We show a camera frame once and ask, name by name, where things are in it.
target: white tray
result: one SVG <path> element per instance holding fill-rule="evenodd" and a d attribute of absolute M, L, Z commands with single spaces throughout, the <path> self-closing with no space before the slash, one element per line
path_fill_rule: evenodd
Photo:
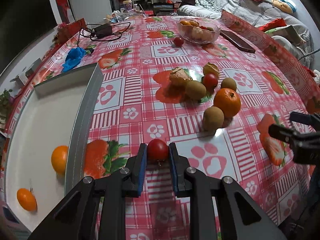
<path fill-rule="evenodd" d="M 72 185 L 83 175 L 89 124 L 101 83 L 99 66 L 91 64 L 35 86 L 25 103 L 8 147 L 5 198 L 30 232 L 64 197 L 65 178 Z M 51 165 L 52 151 L 59 145 L 69 146 L 65 177 Z M 16 197 L 19 188 L 31 187 L 36 212 L 24 210 Z"/>

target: red tomato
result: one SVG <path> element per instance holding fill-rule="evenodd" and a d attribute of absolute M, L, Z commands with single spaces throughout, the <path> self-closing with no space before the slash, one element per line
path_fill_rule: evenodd
<path fill-rule="evenodd" d="M 147 146 L 147 157 L 152 161 L 162 161 L 169 158 L 169 147 L 160 139 L 153 139 Z"/>
<path fill-rule="evenodd" d="M 177 46 L 177 47 L 181 47 L 184 43 L 184 40 L 181 39 L 180 37 L 176 37 L 174 40 L 173 40 L 173 43 Z"/>
<path fill-rule="evenodd" d="M 214 74 L 209 73 L 203 77 L 202 83 L 208 92 L 212 93 L 218 85 L 218 79 Z"/>

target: mobile phone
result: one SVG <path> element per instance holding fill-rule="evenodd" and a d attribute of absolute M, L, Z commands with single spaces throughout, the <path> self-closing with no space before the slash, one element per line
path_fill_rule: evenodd
<path fill-rule="evenodd" d="M 230 41 L 239 50 L 250 52 L 250 53 L 256 52 L 256 50 L 253 47 L 251 47 L 248 43 L 246 43 L 244 40 L 242 40 L 239 36 L 237 36 L 233 32 L 222 30 L 220 32 L 220 35 L 225 39 L 227 39 L 228 41 Z"/>

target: metal screw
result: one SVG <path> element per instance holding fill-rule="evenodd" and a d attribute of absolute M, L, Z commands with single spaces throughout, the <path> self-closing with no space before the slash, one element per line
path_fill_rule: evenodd
<path fill-rule="evenodd" d="M 83 183 L 89 184 L 92 182 L 92 178 L 90 176 L 86 176 L 82 179 Z"/>
<path fill-rule="evenodd" d="M 227 183 L 227 184 L 231 184 L 231 183 L 233 182 L 233 179 L 232 179 L 231 177 L 229 177 L 229 176 L 225 176 L 225 177 L 223 178 L 223 181 L 224 181 L 225 183 Z"/>
<path fill-rule="evenodd" d="M 187 168 L 187 173 L 193 174 L 193 173 L 196 173 L 196 171 L 197 171 L 197 169 L 194 168 L 194 167 L 188 167 L 188 168 Z"/>
<path fill-rule="evenodd" d="M 120 173 L 121 173 L 121 174 L 128 174 L 129 171 L 130 171 L 130 170 L 129 170 L 128 168 L 126 168 L 126 167 L 120 169 Z"/>

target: glass bowl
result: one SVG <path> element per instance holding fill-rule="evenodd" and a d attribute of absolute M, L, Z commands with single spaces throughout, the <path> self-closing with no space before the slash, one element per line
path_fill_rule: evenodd
<path fill-rule="evenodd" d="M 213 43 L 215 42 L 220 34 L 221 28 L 217 25 L 212 23 L 208 23 L 201 20 L 194 20 L 199 23 L 200 26 L 211 27 L 213 31 L 204 30 L 199 27 L 191 26 L 191 25 L 182 25 L 181 21 L 192 21 L 192 19 L 188 18 L 181 18 L 177 22 L 177 28 L 179 34 L 182 38 L 186 39 L 187 41 L 197 43 L 197 44 L 206 44 L 206 43 Z"/>

